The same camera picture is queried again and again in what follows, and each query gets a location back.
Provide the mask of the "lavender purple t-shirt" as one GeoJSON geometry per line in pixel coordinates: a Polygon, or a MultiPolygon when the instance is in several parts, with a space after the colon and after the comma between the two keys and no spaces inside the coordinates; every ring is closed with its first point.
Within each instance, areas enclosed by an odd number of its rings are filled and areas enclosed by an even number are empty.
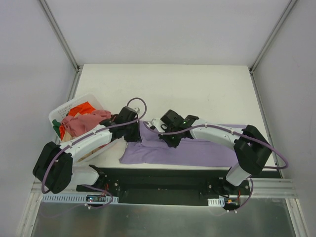
{"type": "Polygon", "coordinates": [[[237,164],[235,152],[225,146],[206,140],[182,139],[177,148],[170,148],[140,124],[141,142],[128,143],[122,164],[165,164],[205,167],[230,167],[237,164]]]}

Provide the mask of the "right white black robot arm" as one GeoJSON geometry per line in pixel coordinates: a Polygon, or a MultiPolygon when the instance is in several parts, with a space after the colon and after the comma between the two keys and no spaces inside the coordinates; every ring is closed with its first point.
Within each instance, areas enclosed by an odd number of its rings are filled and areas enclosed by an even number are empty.
{"type": "Polygon", "coordinates": [[[151,123],[169,147],[177,148],[182,139],[189,138],[213,142],[234,151],[237,164],[229,169],[216,190],[225,196],[235,194],[246,178],[260,174],[272,153],[270,144],[252,125],[233,128],[212,124],[193,115],[183,118],[173,110],[168,110],[161,118],[152,119],[151,123]]]}

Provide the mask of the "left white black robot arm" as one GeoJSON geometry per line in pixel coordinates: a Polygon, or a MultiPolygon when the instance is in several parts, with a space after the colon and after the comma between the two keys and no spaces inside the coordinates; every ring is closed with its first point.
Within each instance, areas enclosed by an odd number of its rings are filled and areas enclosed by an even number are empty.
{"type": "Polygon", "coordinates": [[[70,183],[87,184],[93,192],[104,188],[104,179],[87,166],[76,168],[82,158],[99,147],[104,149],[114,141],[124,138],[126,142],[140,142],[139,120],[142,117],[128,106],[114,115],[98,122],[91,130],[68,142],[45,144],[33,168],[33,175],[41,181],[41,192],[58,194],[70,183]]]}

